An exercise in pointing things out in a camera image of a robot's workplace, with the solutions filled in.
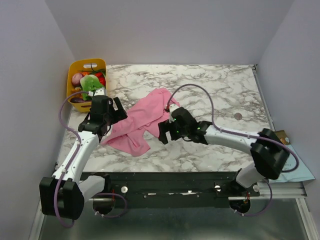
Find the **pink t-shirt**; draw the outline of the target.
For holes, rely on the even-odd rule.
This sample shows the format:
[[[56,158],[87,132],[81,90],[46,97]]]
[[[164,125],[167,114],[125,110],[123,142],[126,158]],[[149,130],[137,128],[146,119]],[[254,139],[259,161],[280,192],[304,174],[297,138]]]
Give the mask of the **pink t-shirt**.
[[[149,132],[154,137],[160,136],[158,124],[169,119],[165,111],[167,104],[180,105],[166,88],[156,88],[146,97],[141,98],[126,113],[127,118],[112,126],[111,134],[101,142],[133,157],[145,154],[150,146],[144,139]]]

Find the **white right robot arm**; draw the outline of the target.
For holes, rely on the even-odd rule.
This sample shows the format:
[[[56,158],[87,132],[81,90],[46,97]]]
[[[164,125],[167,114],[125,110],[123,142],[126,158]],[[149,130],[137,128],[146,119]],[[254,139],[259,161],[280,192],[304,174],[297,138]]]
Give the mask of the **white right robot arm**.
[[[241,196],[248,188],[263,179],[277,180],[290,152],[285,149],[276,134],[267,128],[258,133],[216,129],[212,122],[197,121],[188,110],[175,104],[169,108],[169,118],[158,124],[159,141],[187,138],[204,145],[219,145],[251,155],[253,163],[241,168],[230,183],[230,191]]]

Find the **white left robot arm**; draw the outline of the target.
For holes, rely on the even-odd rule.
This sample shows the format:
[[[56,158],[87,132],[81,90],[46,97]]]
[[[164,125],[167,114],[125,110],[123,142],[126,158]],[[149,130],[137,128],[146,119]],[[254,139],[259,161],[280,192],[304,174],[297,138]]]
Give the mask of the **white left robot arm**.
[[[75,134],[75,142],[60,167],[51,177],[43,177],[39,183],[42,213],[77,220],[85,203],[95,195],[107,197],[111,185],[102,176],[91,175],[81,180],[83,170],[91,153],[113,124],[127,118],[118,97],[94,95],[91,108],[78,130],[67,129]]]

